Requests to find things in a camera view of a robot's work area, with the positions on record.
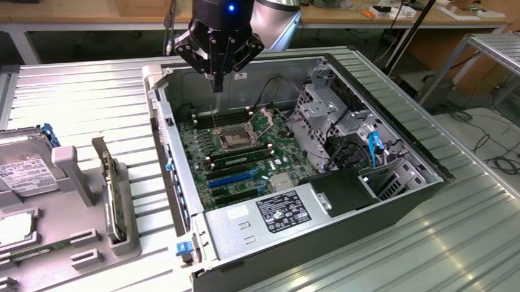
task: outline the blue tab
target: blue tab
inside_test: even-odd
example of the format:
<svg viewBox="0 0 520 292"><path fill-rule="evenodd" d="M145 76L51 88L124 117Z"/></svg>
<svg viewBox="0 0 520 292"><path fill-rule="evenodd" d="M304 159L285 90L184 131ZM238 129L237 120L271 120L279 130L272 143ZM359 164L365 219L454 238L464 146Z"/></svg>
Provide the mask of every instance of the blue tab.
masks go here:
<svg viewBox="0 0 520 292"><path fill-rule="evenodd" d="M55 132L53 130L53 126L49 123L45 123L41 129L46 132L49 140L51 141L51 145L54 147L61 147Z"/></svg>
<svg viewBox="0 0 520 292"><path fill-rule="evenodd" d="M181 256L184 254L188 254L194 251L194 246L192 242L181 242L178 243L178 253L177 256Z"/></svg>
<svg viewBox="0 0 520 292"><path fill-rule="evenodd" d="M166 170L169 172L176 170L176 166L173 165L173 158L169 158L169 162L166 163Z"/></svg>
<svg viewBox="0 0 520 292"><path fill-rule="evenodd" d="M372 167L376 167L376 146L384 150L384 143L380 139L380 133L378 131L371 132L368 135L368 150L372 156Z"/></svg>

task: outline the hard drive label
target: hard drive label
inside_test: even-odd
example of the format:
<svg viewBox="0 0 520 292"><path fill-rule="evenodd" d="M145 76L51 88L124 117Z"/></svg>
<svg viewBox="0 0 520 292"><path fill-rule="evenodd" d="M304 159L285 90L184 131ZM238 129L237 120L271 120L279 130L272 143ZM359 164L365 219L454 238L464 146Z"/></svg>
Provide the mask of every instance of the hard drive label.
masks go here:
<svg viewBox="0 0 520 292"><path fill-rule="evenodd" d="M0 165L0 179L18 193L57 184L43 159Z"/></svg>

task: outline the hard drive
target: hard drive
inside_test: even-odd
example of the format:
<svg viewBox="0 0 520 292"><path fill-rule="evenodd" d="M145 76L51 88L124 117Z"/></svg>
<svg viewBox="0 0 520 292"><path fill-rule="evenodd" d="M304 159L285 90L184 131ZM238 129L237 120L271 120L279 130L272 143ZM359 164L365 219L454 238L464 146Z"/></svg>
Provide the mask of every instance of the hard drive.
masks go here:
<svg viewBox="0 0 520 292"><path fill-rule="evenodd" d="M67 176L51 162L55 146L49 125L0 132L0 192L25 197L59 189L57 179Z"/></svg>

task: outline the metal workbench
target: metal workbench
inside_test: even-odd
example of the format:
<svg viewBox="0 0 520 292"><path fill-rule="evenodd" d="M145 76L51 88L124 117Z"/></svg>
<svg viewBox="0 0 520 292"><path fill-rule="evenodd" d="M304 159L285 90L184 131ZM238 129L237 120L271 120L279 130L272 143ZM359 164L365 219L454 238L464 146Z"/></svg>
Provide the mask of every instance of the metal workbench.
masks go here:
<svg viewBox="0 0 520 292"><path fill-rule="evenodd" d="M517 291L519 193L440 129L361 53L344 47L297 50L303 55L317 51L336 56L458 180L396 226L245 291ZM11 90L15 99L9 96L6 101L13 104L7 127L51 122L62 144L78 147L82 169L97 165L89 141L102 131L113 155L130 166L144 254L54 291L186 288L172 280L180 262L168 248L176 233L141 80L141 67L166 62L181 60L25 66L21 74L13 75L11 88L17 90Z"/></svg>
<svg viewBox="0 0 520 292"><path fill-rule="evenodd" d="M495 104L502 102L520 85L520 34L506 33L466 35L446 64L443 65L442 70L434 77L434 81L430 83L428 89L423 90L424 95L420 96L422 105L428 105L428 98L467 47L475 48L478 52L474 55L474 58L466 63L458 76L463 76L466 74L483 54L494 59L498 64L503 65L517 76L517 78L510 78L510 81L505 86L507 89L502 90L501 94L494 99ZM462 77L454 78L455 84L458 84L460 79Z"/></svg>

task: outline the blue cable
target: blue cable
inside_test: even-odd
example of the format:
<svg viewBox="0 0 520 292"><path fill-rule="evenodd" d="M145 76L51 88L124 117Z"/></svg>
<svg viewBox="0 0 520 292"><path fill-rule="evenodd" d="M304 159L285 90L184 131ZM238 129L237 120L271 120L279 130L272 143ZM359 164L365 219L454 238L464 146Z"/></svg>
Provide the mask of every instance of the blue cable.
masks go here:
<svg viewBox="0 0 520 292"><path fill-rule="evenodd" d="M380 139L380 133L378 131L371 132L368 135L368 151L372 156L372 168L376 167L376 147L384 150L384 143Z"/></svg>

